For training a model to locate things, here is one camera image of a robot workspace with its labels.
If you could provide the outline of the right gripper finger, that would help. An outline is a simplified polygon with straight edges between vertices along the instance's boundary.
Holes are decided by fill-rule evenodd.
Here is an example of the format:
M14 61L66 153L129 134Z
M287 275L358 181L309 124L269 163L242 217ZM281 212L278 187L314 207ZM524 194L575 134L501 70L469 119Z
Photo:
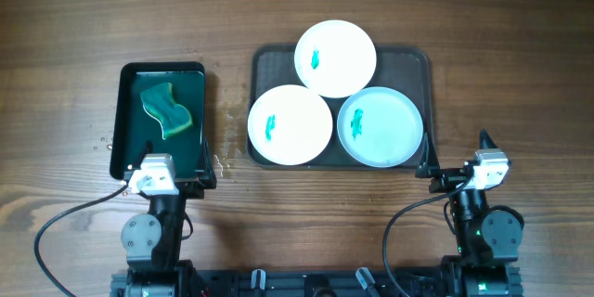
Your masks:
M434 178L440 174L440 163L432 139L427 133L423 134L422 148L416 178Z
M482 129L479 133L479 147L480 149L496 149L497 145L492 140L491 136L485 129Z

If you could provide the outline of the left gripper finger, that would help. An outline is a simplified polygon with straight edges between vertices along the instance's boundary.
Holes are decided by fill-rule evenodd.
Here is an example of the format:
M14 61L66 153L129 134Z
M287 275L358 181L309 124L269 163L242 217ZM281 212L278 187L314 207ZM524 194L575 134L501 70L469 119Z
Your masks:
M200 159L198 163L198 179L200 181L213 181L214 170L211 160L209 144L203 141L200 149Z
M134 159L134 161L131 163L131 169L132 170L139 169L142 161L145 159L145 157L148 154L151 154L152 151L153 151L153 144L152 144L152 142L150 140L147 140L143 144L140 152L138 153L138 155L136 156L136 158Z

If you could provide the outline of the green yellow sponge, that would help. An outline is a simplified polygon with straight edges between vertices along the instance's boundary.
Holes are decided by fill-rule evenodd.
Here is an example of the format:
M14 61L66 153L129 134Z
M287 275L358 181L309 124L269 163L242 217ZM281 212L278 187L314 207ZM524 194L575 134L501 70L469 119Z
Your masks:
M176 102L171 83L162 83L140 93L145 113L161 127L161 137L166 140L193 126L190 111Z

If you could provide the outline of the pale blue plate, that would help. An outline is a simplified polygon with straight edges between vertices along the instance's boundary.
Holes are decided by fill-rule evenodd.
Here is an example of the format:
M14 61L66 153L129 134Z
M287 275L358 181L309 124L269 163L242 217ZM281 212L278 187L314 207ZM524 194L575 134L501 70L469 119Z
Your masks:
M370 87L350 96L337 117L337 134L345 151L374 168L392 168L417 152L424 125L415 104L387 87Z

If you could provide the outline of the white plate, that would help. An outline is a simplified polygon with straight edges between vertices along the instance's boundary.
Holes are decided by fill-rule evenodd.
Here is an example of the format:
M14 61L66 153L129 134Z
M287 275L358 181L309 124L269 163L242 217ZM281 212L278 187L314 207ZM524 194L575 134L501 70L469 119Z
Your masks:
M319 22L299 39L294 67L302 83L322 97L349 97L372 79L377 52L368 34L339 19Z
M293 166L323 152L332 135L333 119L321 96L304 86L285 84L256 99L247 131L252 146L265 159Z

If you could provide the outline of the white plate top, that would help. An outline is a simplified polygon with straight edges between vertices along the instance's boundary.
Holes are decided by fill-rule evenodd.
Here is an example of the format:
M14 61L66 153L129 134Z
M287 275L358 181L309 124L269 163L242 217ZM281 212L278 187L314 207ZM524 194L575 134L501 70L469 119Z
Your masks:
M322 97L349 97L372 79L377 52L368 34L339 19L319 22L299 39L294 67L302 83Z

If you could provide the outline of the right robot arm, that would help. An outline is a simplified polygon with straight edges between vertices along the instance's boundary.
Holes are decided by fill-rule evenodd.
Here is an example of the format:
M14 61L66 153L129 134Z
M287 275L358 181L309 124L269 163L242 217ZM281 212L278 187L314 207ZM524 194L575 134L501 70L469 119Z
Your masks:
M522 215L509 206L491 206L486 192L500 186L511 166L488 133L479 134L479 149L460 168L440 167L431 139L424 136L417 178L431 180L429 192L447 195L446 213L458 244L458 254L440 264L438 286L444 296L523 295L519 258Z

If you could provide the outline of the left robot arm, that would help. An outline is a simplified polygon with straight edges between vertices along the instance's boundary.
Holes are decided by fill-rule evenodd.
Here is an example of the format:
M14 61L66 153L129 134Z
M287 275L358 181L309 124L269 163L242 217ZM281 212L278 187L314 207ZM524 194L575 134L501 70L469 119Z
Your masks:
M127 272L111 278L110 295L209 296L207 283L191 261L179 258L183 225L189 221L188 200L201 200L206 189L216 188L216 176L207 142L200 144L196 178L177 181L173 157L155 153L147 141L124 180L132 190L149 200L146 213L137 214L123 226L121 241L126 250Z

